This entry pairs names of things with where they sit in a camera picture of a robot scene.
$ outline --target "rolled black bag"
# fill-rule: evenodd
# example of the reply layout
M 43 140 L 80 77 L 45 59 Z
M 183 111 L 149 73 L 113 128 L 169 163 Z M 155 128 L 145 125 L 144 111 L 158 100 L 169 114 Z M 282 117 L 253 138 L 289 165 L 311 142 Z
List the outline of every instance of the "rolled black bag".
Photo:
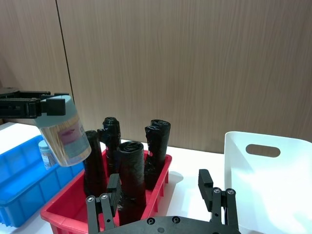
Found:
M 115 117 L 107 117 L 103 122 L 103 129 L 97 130 L 100 140 L 106 145 L 106 164 L 108 177 L 119 171 L 119 158 L 116 155 L 120 144 L 120 125 Z
M 148 155 L 145 160 L 144 180 L 148 190 L 153 190 L 163 169 L 170 135 L 170 123 L 154 119 L 145 127 Z
M 119 224 L 124 225 L 140 220 L 146 207 L 143 145 L 128 141 L 119 145 L 117 153 L 121 180 L 121 198 L 117 208 Z
M 90 155 L 83 161 L 83 190 L 86 197 L 100 196 L 106 192 L 107 182 L 99 144 L 98 133 L 96 131 L 86 131 L 87 138 L 91 146 Z

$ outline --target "white plastic basket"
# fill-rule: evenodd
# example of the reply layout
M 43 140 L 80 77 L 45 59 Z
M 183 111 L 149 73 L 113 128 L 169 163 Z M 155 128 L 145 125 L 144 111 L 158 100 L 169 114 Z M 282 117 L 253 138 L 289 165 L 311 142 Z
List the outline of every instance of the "white plastic basket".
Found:
M 250 144 L 276 147 L 280 155 L 249 154 Z M 225 187 L 236 190 L 242 234 L 312 233 L 312 143 L 228 132 L 224 154 Z

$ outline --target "label on jar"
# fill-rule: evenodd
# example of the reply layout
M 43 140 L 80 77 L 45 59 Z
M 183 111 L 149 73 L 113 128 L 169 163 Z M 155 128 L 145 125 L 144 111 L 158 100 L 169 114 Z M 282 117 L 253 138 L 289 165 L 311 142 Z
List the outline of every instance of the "label on jar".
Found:
M 60 131 L 58 136 L 69 158 L 82 154 L 89 147 L 87 135 L 79 120 L 69 128 Z

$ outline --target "blue bin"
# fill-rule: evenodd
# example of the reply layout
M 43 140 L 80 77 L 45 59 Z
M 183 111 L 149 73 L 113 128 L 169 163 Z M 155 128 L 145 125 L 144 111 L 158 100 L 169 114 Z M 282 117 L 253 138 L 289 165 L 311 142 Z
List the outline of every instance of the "blue bin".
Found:
M 0 155 L 0 223 L 20 227 L 82 169 L 54 165 L 46 170 L 36 136 Z

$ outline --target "black bracket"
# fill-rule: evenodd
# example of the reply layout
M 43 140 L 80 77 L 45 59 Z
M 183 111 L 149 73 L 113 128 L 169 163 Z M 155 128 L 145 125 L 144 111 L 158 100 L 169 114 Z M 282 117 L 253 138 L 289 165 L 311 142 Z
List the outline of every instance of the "black bracket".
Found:
M 64 116 L 65 100 L 51 97 L 68 95 L 45 91 L 19 91 L 16 88 L 0 89 L 0 118 L 37 118 L 42 113 L 48 116 Z
M 235 190 L 222 191 L 220 188 L 214 187 L 214 182 L 206 169 L 199 170 L 198 187 L 202 198 L 205 200 L 207 210 L 211 212 L 211 222 L 222 224 L 221 207 L 223 207 L 225 225 L 238 230 Z
M 111 174 L 107 185 L 107 193 L 100 197 L 88 196 L 86 199 L 88 212 L 89 234 L 101 233 L 98 215 L 103 213 L 105 230 L 115 227 L 113 217 L 116 215 L 117 204 L 120 199 L 121 182 L 119 174 Z

